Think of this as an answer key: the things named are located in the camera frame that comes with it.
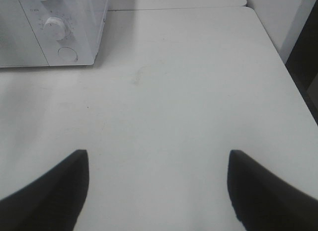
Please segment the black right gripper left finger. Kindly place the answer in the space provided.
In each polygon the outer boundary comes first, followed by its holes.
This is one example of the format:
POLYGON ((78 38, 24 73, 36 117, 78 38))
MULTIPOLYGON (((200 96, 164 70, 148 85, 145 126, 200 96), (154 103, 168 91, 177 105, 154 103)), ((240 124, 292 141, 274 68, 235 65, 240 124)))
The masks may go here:
POLYGON ((2 231, 72 231, 89 187, 86 150, 76 150, 0 201, 2 231))

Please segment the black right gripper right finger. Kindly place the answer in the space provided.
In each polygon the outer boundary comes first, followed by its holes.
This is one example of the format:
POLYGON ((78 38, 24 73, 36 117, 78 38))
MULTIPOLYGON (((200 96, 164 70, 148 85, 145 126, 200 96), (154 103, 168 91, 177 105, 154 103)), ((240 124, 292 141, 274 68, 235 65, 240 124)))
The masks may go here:
POLYGON ((246 153, 229 155, 228 194, 247 231, 316 231, 318 201, 280 179, 246 153))

